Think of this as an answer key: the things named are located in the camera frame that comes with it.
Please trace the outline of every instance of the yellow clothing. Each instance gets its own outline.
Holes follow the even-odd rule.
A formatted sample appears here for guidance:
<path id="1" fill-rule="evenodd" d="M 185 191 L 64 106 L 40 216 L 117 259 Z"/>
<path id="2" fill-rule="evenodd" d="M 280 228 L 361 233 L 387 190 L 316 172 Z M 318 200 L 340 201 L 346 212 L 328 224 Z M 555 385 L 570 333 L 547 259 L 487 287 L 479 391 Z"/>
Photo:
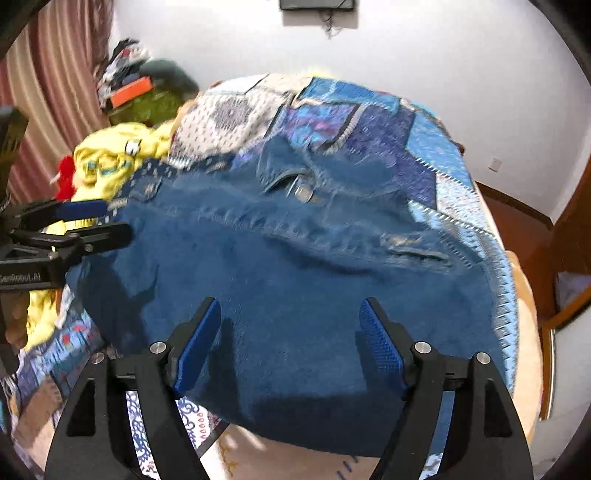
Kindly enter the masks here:
<path id="1" fill-rule="evenodd" d="M 82 184 L 72 202 L 111 200 L 146 158 L 161 158 L 168 154 L 172 126 L 172 121 L 157 129 L 137 123 L 119 124 L 86 137 L 74 150 L 76 176 Z M 46 232 L 63 235 L 67 230 L 89 226 L 93 222 L 94 219 L 57 222 Z M 55 290 L 31 292 L 25 350 L 51 337 L 56 326 L 58 301 Z"/>

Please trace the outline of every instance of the red cloth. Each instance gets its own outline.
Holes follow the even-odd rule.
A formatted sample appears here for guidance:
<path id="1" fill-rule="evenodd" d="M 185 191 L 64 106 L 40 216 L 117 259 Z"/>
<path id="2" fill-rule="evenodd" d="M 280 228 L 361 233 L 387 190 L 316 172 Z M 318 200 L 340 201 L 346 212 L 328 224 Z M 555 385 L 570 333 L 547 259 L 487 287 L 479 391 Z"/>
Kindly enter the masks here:
<path id="1" fill-rule="evenodd" d="M 62 158 L 57 167 L 57 171 L 60 175 L 57 180 L 57 185 L 60 190 L 57 192 L 56 200 L 70 200 L 76 193 L 76 189 L 74 188 L 74 185 L 72 185 L 74 172 L 76 171 L 74 159 L 70 156 Z"/>

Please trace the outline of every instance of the metal screw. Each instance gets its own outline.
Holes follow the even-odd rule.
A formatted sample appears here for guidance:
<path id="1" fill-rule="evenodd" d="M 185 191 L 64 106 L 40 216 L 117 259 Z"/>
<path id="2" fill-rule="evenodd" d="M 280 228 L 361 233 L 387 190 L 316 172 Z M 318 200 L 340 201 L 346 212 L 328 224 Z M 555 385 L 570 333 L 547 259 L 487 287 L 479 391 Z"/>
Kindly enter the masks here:
<path id="1" fill-rule="evenodd" d="M 478 352 L 476 354 L 476 360 L 478 360 L 482 365 L 491 363 L 491 357 L 488 355 L 488 353 L 484 352 Z"/>
<path id="2" fill-rule="evenodd" d="M 418 353 L 429 353 L 431 351 L 431 345 L 429 345 L 427 342 L 417 342 L 414 344 L 414 349 L 418 352 Z"/>
<path id="3" fill-rule="evenodd" d="M 150 345 L 150 352 L 155 353 L 158 355 L 166 350 L 166 343 L 164 342 L 155 342 Z"/>
<path id="4" fill-rule="evenodd" d="M 90 357 L 90 361 L 95 365 L 98 365 L 105 359 L 105 354 L 103 352 L 96 352 L 94 355 Z"/>

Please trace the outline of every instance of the curtain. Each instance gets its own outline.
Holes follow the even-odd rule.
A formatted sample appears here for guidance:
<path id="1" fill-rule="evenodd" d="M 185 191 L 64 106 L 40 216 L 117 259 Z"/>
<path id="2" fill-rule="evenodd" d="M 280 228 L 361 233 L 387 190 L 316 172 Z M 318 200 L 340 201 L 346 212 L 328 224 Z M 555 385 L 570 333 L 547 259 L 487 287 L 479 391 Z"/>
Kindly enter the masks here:
<path id="1" fill-rule="evenodd" d="M 51 0 L 0 61 L 0 104 L 29 117 L 8 181 L 13 202 L 53 197 L 58 162 L 109 126 L 96 81 L 108 59 L 112 18 L 113 0 Z"/>

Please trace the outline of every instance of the denim jacket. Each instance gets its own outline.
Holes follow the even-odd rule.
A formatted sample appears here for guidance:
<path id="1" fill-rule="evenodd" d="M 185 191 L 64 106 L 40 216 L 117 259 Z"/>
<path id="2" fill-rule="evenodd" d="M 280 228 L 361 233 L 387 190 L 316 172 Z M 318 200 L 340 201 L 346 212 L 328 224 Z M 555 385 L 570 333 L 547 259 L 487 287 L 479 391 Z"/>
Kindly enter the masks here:
<path id="1" fill-rule="evenodd" d="M 131 246 L 70 272 L 122 353 L 166 339 L 215 297 L 222 328 L 187 395 L 269 439 L 362 456 L 381 455 L 402 408 L 359 328 L 364 298 L 415 340 L 466 358 L 486 351 L 504 374 L 490 265 L 416 222 L 377 156 L 275 137 L 253 161 L 231 162 L 148 164 L 114 218 L 132 225 Z M 432 452 L 443 450 L 451 400 Z"/>

